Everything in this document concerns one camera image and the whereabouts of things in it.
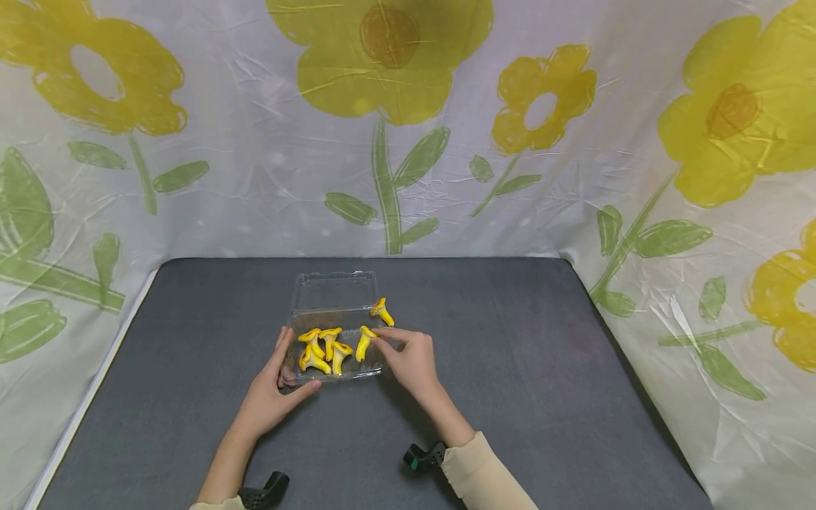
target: painted yellow flower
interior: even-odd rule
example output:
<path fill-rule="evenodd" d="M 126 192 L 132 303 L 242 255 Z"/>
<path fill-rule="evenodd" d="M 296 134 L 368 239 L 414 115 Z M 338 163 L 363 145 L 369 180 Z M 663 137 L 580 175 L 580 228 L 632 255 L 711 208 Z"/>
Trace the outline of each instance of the painted yellow flower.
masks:
<path fill-rule="evenodd" d="M 490 0 L 266 0 L 277 27 L 308 47 L 298 88 L 338 117 L 378 109 L 392 124 L 435 117 L 453 72 L 487 38 Z"/>
<path fill-rule="evenodd" d="M 564 136 L 566 123 L 586 112 L 595 99 L 597 75 L 583 68 L 588 58 L 588 46 L 571 44 L 556 48 L 547 59 L 522 56 L 502 71 L 499 98 L 506 106 L 493 121 L 497 153 L 549 149 Z M 527 110 L 544 94 L 556 97 L 555 108 L 541 126 L 527 129 Z"/>
<path fill-rule="evenodd" d="M 802 370 L 816 374 L 816 220 L 802 231 L 801 250 L 776 254 L 754 274 L 745 308 L 776 328 L 774 345 Z"/>
<path fill-rule="evenodd" d="M 816 1 L 762 20 L 740 16 L 704 34 L 685 59 L 692 91 L 660 116 L 666 153 L 681 163 L 675 185 L 716 207 L 741 197 L 755 175 L 816 165 Z"/>
<path fill-rule="evenodd" d="M 82 79 L 75 47 L 101 55 L 121 97 L 103 97 Z M 34 88 L 55 110 L 97 130 L 157 136 L 187 123 L 170 98 L 184 83 L 173 55 L 139 25 L 97 18 L 87 0 L 0 0 L 0 60 L 30 67 Z"/>

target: fabric backdrop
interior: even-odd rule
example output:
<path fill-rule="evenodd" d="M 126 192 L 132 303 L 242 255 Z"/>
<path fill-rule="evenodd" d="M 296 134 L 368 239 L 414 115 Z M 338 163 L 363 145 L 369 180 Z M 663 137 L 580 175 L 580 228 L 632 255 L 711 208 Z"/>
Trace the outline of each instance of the fabric backdrop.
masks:
<path fill-rule="evenodd" d="M 327 255 L 567 258 L 715 505 L 812 508 L 816 0 L 0 0 L 0 82 L 0 508 L 161 263 Z"/>

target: hand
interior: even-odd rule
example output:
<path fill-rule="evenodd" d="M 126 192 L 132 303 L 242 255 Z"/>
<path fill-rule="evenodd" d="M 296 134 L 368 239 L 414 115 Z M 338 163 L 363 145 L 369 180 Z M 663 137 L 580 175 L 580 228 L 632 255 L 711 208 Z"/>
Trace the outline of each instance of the hand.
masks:
<path fill-rule="evenodd" d="M 311 397 L 319 388 L 320 381 L 310 381 L 288 395 L 281 395 L 281 365 L 286 357 L 295 332 L 289 327 L 282 327 L 277 337 L 275 352 L 266 366 L 252 381 L 238 411 L 233 429 L 242 436 L 257 441 L 259 437 L 278 425 L 297 405 Z"/>
<path fill-rule="evenodd" d="M 437 378 L 437 365 L 433 360 L 433 339 L 418 331 L 396 328 L 377 328 L 379 337 L 371 341 L 385 356 L 397 380 L 417 401 L 439 393 L 441 384 Z M 403 344 L 401 351 L 395 350 L 384 339 Z"/>

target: green stem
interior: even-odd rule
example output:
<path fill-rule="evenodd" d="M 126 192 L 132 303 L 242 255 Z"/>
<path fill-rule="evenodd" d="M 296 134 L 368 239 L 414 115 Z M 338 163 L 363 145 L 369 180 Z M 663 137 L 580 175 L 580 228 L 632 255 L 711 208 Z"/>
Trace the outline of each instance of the green stem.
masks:
<path fill-rule="evenodd" d="M 133 153 L 133 161 L 136 164 L 136 170 L 139 171 L 139 179 L 142 181 L 142 190 L 144 191 L 144 209 L 149 215 L 155 216 L 158 213 L 158 208 L 156 207 L 156 191 L 153 189 L 153 181 L 150 179 L 148 165 L 144 161 L 142 149 L 139 147 L 139 143 L 136 141 L 136 137 L 133 135 L 133 133 L 128 133 L 126 137 L 127 144 L 131 146 L 131 152 Z"/>
<path fill-rule="evenodd" d="M 618 272 L 620 267 L 623 265 L 623 261 L 626 260 L 627 255 L 635 246 L 635 240 L 641 234 L 641 230 L 643 229 L 643 225 L 646 223 L 646 220 L 649 218 L 649 214 L 654 209 L 654 206 L 657 205 L 658 200 L 662 197 L 663 192 L 666 191 L 666 187 L 672 182 L 674 179 L 674 172 L 672 172 L 666 182 L 660 185 L 657 191 L 654 192 L 652 197 L 643 206 L 641 209 L 640 214 L 637 215 L 635 218 L 634 223 L 632 226 L 629 227 L 629 230 L 626 232 L 626 235 L 623 236 L 623 240 L 618 245 L 618 248 L 612 254 L 612 259 L 609 262 L 609 265 L 606 266 L 606 270 L 601 275 L 601 279 L 598 280 L 598 283 L 589 291 L 589 297 L 592 298 L 594 303 L 600 303 L 601 298 L 606 293 L 606 287 L 610 284 L 612 277 Z"/>
<path fill-rule="evenodd" d="M 119 313 L 125 303 L 125 295 L 110 289 L 105 291 L 103 298 L 100 295 L 100 282 L 93 278 L 47 262 L 4 252 L 0 252 L 0 282 L 94 304 L 105 312 Z"/>
<path fill-rule="evenodd" d="M 379 117 L 374 128 L 374 140 L 371 145 L 371 170 L 374 172 L 374 185 L 377 188 L 379 207 L 383 212 L 385 224 L 385 253 L 399 255 L 402 253 L 402 217 L 397 187 L 391 175 L 391 162 L 388 159 L 388 138 L 385 133 L 385 119 Z"/>
<path fill-rule="evenodd" d="M 504 184 L 504 181 L 507 180 L 507 177 L 510 176 L 510 172 L 516 166 L 516 163 L 518 163 L 519 157 L 521 157 L 521 153 L 513 156 L 513 159 L 511 159 L 508 163 L 508 167 L 504 169 L 504 173 L 501 175 L 501 177 L 499 177 L 499 180 L 496 181 L 496 184 L 493 184 L 493 189 L 490 190 L 490 193 L 488 193 L 485 199 L 481 201 L 481 204 L 479 204 L 479 206 L 474 209 L 472 213 L 470 213 L 471 218 L 476 218 L 481 210 L 484 209 L 491 200 L 493 200 L 493 197 L 496 196 L 496 192 L 499 191 L 499 188 L 502 187 L 502 184 Z"/>
<path fill-rule="evenodd" d="M 728 339 L 735 335 L 754 331 L 762 326 L 762 323 L 756 320 L 740 322 L 733 326 L 720 328 L 719 330 L 708 331 L 700 335 L 682 335 L 682 336 L 664 336 L 658 339 L 658 345 L 663 347 L 679 347 L 681 345 L 689 346 L 696 344 L 709 344 L 711 342 L 719 342 Z"/>

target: beige sleeve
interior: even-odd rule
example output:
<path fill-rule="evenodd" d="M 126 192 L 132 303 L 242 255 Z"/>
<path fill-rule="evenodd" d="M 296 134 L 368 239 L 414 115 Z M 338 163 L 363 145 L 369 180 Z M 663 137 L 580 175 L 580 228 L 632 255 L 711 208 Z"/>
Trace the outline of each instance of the beige sleeve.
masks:
<path fill-rule="evenodd" d="M 245 508 L 244 503 L 241 503 L 241 498 L 235 496 L 223 503 L 196 503 L 190 507 L 190 510 L 245 510 Z"/>
<path fill-rule="evenodd" d="M 481 432 L 467 445 L 449 448 L 442 471 L 468 510 L 538 510 Z"/>

